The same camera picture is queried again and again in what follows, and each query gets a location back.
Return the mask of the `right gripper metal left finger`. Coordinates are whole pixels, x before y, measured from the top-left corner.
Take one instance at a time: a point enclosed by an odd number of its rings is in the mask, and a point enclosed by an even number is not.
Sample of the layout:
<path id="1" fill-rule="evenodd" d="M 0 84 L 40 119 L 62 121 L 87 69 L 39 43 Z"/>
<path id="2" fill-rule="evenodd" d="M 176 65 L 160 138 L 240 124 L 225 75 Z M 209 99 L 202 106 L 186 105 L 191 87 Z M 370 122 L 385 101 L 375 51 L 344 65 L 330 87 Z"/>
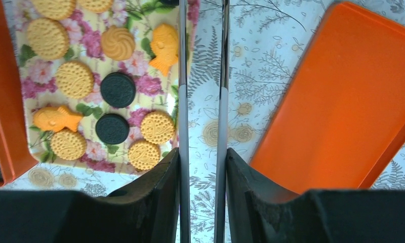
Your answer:
<path id="1" fill-rule="evenodd" d="M 186 0 L 179 0 L 179 93 L 178 129 L 180 155 L 180 242 L 191 242 L 189 137 L 186 52 Z"/>

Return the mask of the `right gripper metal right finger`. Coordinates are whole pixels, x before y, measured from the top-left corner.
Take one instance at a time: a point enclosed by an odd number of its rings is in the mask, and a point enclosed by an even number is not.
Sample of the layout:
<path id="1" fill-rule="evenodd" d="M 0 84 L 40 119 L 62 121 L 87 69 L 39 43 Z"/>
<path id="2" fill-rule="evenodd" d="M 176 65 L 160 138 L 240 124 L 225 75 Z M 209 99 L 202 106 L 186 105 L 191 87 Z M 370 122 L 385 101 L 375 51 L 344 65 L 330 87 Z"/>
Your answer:
<path id="1" fill-rule="evenodd" d="M 222 39 L 220 62 L 220 90 L 218 114 L 218 141 L 215 189 L 214 242 L 225 242 L 226 153 L 228 138 L 228 85 L 229 85 L 229 33 L 230 1 L 222 2 Z"/>

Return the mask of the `floral cookie tray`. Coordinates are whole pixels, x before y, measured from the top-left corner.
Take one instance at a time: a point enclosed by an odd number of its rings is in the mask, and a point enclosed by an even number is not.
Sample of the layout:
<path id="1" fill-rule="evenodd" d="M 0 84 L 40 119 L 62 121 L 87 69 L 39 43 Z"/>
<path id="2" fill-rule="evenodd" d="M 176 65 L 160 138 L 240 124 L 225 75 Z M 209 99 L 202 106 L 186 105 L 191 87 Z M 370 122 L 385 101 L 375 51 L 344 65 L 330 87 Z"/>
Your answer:
<path id="1" fill-rule="evenodd" d="M 153 111 L 166 112 L 178 124 L 179 75 L 178 65 L 169 68 L 167 75 L 150 63 L 158 56 L 154 46 L 161 25 L 179 26 L 179 7 L 161 1 L 113 1 L 103 13 L 94 13 L 76 3 L 72 14 L 61 20 L 69 38 L 63 57 L 46 60 L 40 57 L 27 40 L 29 24 L 42 17 L 32 1 L 12 1 L 12 19 L 17 40 L 17 63 L 25 123 L 25 147 L 30 158 L 38 163 L 51 163 L 75 168 L 93 169 L 110 173 L 134 174 L 148 170 L 136 168 L 129 161 L 130 146 L 142 139 L 141 120 Z M 113 60 L 101 47 L 102 34 L 111 27 L 125 28 L 136 47 L 130 58 Z M 93 75 L 91 91 L 80 98 L 66 96 L 58 87 L 57 69 L 64 63 L 81 62 Z M 131 79 L 136 93 L 131 104 L 116 108 L 101 94 L 105 77 L 120 72 Z M 52 131 L 44 131 L 34 124 L 34 114 L 45 107 L 65 105 L 82 115 L 78 132 L 85 138 L 87 148 L 78 159 L 65 160 L 51 146 Z M 123 142 L 102 141 L 96 133 L 96 123 L 107 114 L 117 114 L 129 124 Z"/>

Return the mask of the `round swirl butter cookie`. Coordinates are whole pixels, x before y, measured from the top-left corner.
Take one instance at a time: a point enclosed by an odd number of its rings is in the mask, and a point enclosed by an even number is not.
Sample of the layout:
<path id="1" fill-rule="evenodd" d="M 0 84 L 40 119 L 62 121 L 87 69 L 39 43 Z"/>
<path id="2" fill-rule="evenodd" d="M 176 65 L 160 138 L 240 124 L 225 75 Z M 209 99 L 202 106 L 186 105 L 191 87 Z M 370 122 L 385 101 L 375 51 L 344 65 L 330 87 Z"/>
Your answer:
<path id="1" fill-rule="evenodd" d="M 107 57 L 116 61 L 124 61 L 131 58 L 136 43 L 128 29 L 113 25 L 102 33 L 101 47 Z"/>

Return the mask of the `orange compartment cookie box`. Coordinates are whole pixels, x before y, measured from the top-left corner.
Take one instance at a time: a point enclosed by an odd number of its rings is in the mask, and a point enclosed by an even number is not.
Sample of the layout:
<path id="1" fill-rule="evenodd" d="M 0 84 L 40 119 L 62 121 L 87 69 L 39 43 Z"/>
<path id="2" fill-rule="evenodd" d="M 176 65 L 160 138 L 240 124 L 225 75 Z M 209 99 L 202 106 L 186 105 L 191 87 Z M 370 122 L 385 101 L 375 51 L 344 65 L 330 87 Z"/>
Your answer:
<path id="1" fill-rule="evenodd" d="M 0 1 L 0 187 L 36 165 L 27 147 L 21 83 Z"/>

